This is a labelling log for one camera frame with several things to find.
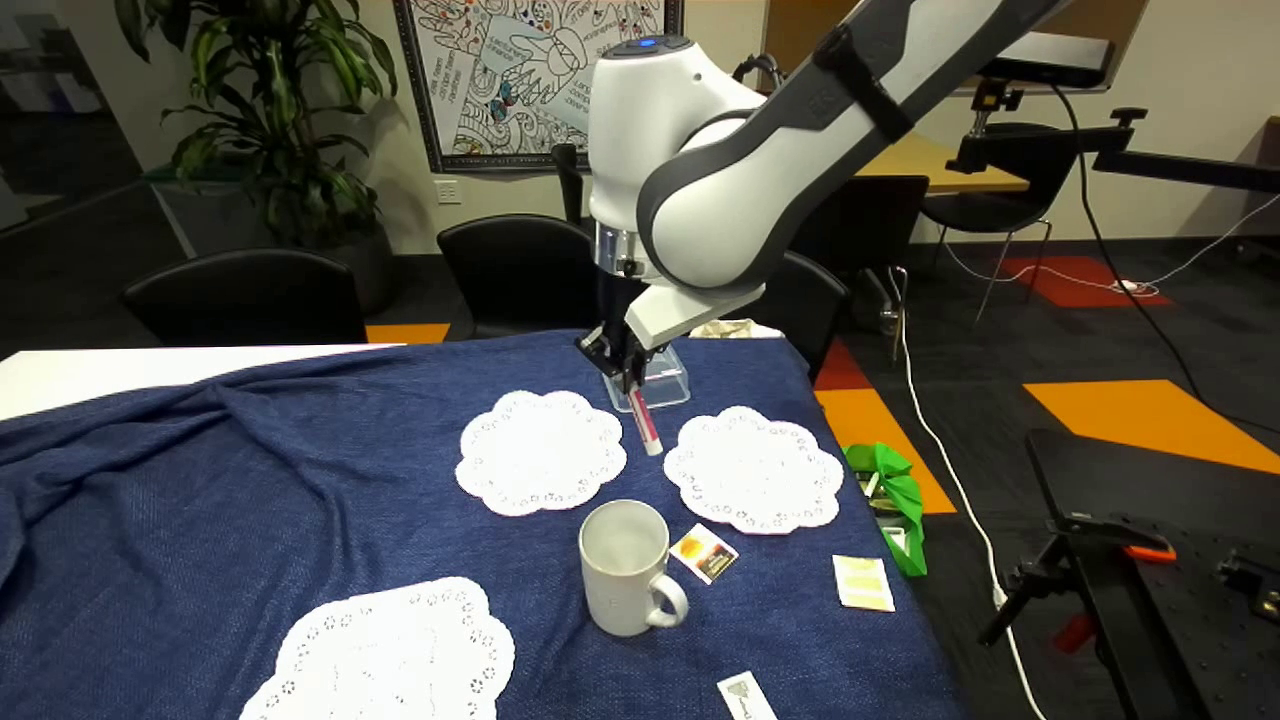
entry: wire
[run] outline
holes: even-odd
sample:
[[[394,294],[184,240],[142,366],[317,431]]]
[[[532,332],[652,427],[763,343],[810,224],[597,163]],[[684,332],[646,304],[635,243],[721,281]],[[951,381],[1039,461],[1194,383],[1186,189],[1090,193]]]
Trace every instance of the wire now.
[[[951,452],[950,452],[944,437],[927,426],[924,405],[920,405],[917,358],[911,358],[911,332],[910,332],[910,310],[902,310],[898,343],[902,343],[904,383],[910,383],[910,400],[911,400],[917,426],[924,427],[924,437],[931,442],[937,456],[944,461],[950,481],[951,481],[951,487],[956,487],[956,496],[959,496],[959,507],[965,507],[975,541],[986,546],[986,565],[990,565],[990,582],[994,582],[994,609],[1001,613],[1004,590],[1001,590],[1001,556],[997,556],[997,546],[994,546],[986,520],[975,516],[973,499],[970,499],[970,487],[965,487],[965,481],[959,481],[959,472],[956,472],[956,463],[951,463]],[[1039,709],[1039,702],[1038,702],[1038,689],[1034,689],[1034,675],[1028,675],[1028,665],[1023,665],[1023,654],[1019,654],[1019,643],[1015,643],[1014,625],[1004,630],[1004,641],[1008,641],[1008,657],[1014,657],[1015,684],[1019,684],[1034,716],[1043,720],[1043,709]]]
[[[1255,219],[1259,211],[1269,211],[1271,203],[1280,203],[1280,196],[1269,196],[1265,203],[1255,203],[1247,218],[1240,218],[1232,227],[1223,227],[1215,240],[1208,240],[1203,250],[1197,250],[1187,262],[1182,262],[1177,268],[1153,277],[1153,281],[1138,281],[1138,288],[1162,288],[1177,277],[1186,277],[1201,257],[1208,257],[1212,250],[1221,250],[1223,240],[1232,240],[1247,219]]]
[[[50,218],[34,218],[34,219],[23,219],[23,224],[14,224],[14,227],[0,233],[0,243],[14,240],[14,237],[23,237],[23,233],[34,233],[34,227],[43,227],[43,224],[82,218],[82,211],[89,211],[89,208],[96,208],[96,203],[104,203],[104,202],[115,202],[115,196],[126,196],[126,193],[132,193],[132,189],[142,189],[142,186],[143,186],[143,182],[129,182],[129,186],[104,189],[104,193],[96,193],[96,196],[84,196],[84,202],[76,202],[76,203],[68,203],[68,208],[56,208],[56,211],[50,211]]]
[[[1100,294],[1116,294],[1116,285],[1100,285],[1100,281],[1083,281],[1083,277],[1071,277],[1071,274],[1059,274],[1059,268],[1052,268],[1052,263],[1023,263],[1023,268],[1015,268],[1015,274],[982,274],[982,268],[973,268],[950,240],[941,240],[941,250],[950,254],[950,262],[965,274],[965,277],[973,277],[973,281],[982,281],[982,285],[1019,285],[1023,277],[1057,277],[1057,281],[1065,281],[1065,285],[1081,285],[1081,288],[1100,288]]]
[[[1071,135],[1081,141],[1081,116],[1076,116],[1076,104],[1070,101],[1065,87],[1049,86],[1052,96],[1065,104],[1070,122],[1071,122]],[[1173,366],[1182,367],[1182,375],[1187,381],[1194,395],[1203,400],[1201,394],[1201,381],[1187,366],[1187,358],[1173,343],[1173,338],[1157,325],[1157,317],[1149,311],[1145,301],[1133,295],[1129,285],[1120,285],[1120,268],[1116,268],[1116,257],[1112,250],[1105,243],[1105,233],[1098,224],[1098,211],[1093,211],[1093,189],[1090,189],[1090,163],[1083,163],[1083,150],[1076,150],[1076,163],[1081,163],[1081,208],[1083,208],[1083,219],[1093,227],[1093,250],[1100,254],[1100,262],[1110,263],[1110,274],[1116,277],[1116,288],[1124,294],[1124,301],[1145,317],[1145,325],[1162,338],[1162,343],[1167,348]]]

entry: white mug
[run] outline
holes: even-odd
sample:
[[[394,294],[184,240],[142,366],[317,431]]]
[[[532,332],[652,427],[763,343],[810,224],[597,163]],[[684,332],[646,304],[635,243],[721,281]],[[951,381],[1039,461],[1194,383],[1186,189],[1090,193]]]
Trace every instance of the white mug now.
[[[576,533],[590,613],[608,638],[676,630],[687,616],[684,590],[666,575],[670,523],[642,499],[608,499]]]

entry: black cable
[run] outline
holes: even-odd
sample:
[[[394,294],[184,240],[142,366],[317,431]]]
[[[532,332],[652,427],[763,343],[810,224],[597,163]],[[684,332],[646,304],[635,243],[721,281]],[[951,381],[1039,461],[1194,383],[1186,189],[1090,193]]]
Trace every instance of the black cable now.
[[[1052,96],[1065,104],[1065,111],[1070,111],[1070,122],[1071,122],[1071,135],[1081,135],[1081,116],[1076,116],[1070,92],[1057,87],[1057,86],[1049,86],[1049,87],[1052,87]],[[1110,263],[1110,274],[1112,274],[1116,288],[1124,294],[1124,301],[1129,301],[1129,304],[1145,317],[1145,325],[1162,338],[1162,343],[1167,348],[1167,358],[1173,358],[1173,366],[1182,367],[1182,375],[1186,375],[1186,383],[1194,387],[1194,395],[1197,395],[1201,405],[1208,405],[1203,394],[1201,394],[1201,381],[1197,381],[1197,373],[1194,373],[1194,366],[1187,366],[1187,358],[1186,358],[1186,353],[1177,348],[1177,340],[1157,325],[1157,317],[1149,311],[1149,304],[1133,295],[1133,288],[1124,285],[1124,277],[1120,277],[1120,268],[1116,268],[1112,250],[1105,243],[1105,233],[1100,233],[1098,211],[1093,211],[1093,189],[1090,189],[1083,150],[1076,150],[1076,163],[1081,163],[1081,208],[1083,208],[1083,219],[1090,219],[1090,227],[1093,227],[1093,250],[1098,250],[1100,262]]]

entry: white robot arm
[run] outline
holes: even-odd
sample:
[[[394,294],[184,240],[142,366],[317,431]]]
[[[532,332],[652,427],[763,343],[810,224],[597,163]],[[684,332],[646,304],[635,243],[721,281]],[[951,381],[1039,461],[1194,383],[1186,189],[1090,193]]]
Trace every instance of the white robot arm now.
[[[590,111],[597,263],[630,281],[586,353],[635,383],[687,328],[760,295],[801,219],[1065,0],[860,0],[775,96],[697,45],[602,57]]]

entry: office chair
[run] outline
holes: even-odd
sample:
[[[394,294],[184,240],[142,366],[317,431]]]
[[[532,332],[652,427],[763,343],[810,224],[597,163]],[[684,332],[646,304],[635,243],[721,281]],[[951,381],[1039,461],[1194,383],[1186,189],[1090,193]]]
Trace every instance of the office chair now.
[[[551,163],[558,163],[558,182],[559,182],[563,219],[590,227],[581,150],[558,146]]]
[[[486,218],[446,227],[437,243],[471,317],[453,338],[602,325],[592,237],[568,219]]]
[[[1043,146],[1001,146],[1001,141],[1019,141],[1019,135],[1043,135]],[[986,288],[975,317],[986,317],[986,310],[994,301],[997,277],[1001,277],[1004,257],[1014,250],[1014,233],[1043,224],[1038,257],[1043,254],[1043,243],[1052,237],[1052,224],[1043,219],[1043,211],[1052,208],[1057,193],[1071,178],[1076,135],[1043,128],[1043,125],[994,125],[986,132],[986,160],[1014,171],[1014,178],[1023,178],[1028,193],[927,196],[920,208],[927,219],[941,224],[941,250],[950,243],[950,227],[1004,233],[1004,243],[1001,243],[1001,257],[997,257],[997,268],[994,268],[994,281]]]
[[[801,254],[786,254],[763,295],[733,317],[751,317],[755,325],[786,332],[806,358],[810,381],[818,381],[846,322],[846,304],[850,288],[828,268]]]
[[[119,301],[161,343],[365,343],[354,274],[296,250],[198,257]]]
[[[853,294],[850,317],[892,338],[904,295],[902,263],[920,219],[927,178],[853,178],[795,233],[792,254],[811,257]]]

